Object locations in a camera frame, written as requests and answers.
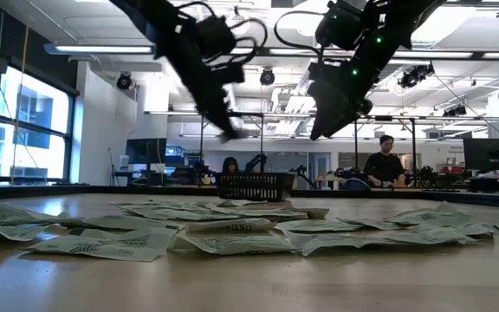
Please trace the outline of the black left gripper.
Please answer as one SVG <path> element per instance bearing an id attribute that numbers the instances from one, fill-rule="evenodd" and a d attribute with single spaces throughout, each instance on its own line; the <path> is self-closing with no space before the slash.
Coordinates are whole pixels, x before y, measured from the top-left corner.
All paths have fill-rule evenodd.
<path id="1" fill-rule="evenodd" d="M 156 51 L 165 57 L 196 102 L 198 112 L 222 132 L 221 140 L 238 138 L 233 127 L 223 85 L 243 82 L 243 65 L 227 62 L 206 65 L 204 54 L 221 55 L 233 50 L 236 39 L 224 23 L 169 23 L 156 28 Z"/>

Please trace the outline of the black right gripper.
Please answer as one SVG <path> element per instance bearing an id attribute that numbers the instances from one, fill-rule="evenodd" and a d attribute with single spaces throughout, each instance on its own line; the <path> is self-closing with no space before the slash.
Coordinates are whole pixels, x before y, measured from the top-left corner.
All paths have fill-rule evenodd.
<path id="1" fill-rule="evenodd" d="M 388 64 L 386 45 L 360 45 L 348 60 L 325 57 L 325 50 L 319 49 L 318 62 L 308 69 L 308 95 L 316 105 L 311 140 L 330 138 L 353 118 L 368 114 L 373 104 L 366 94 Z"/>

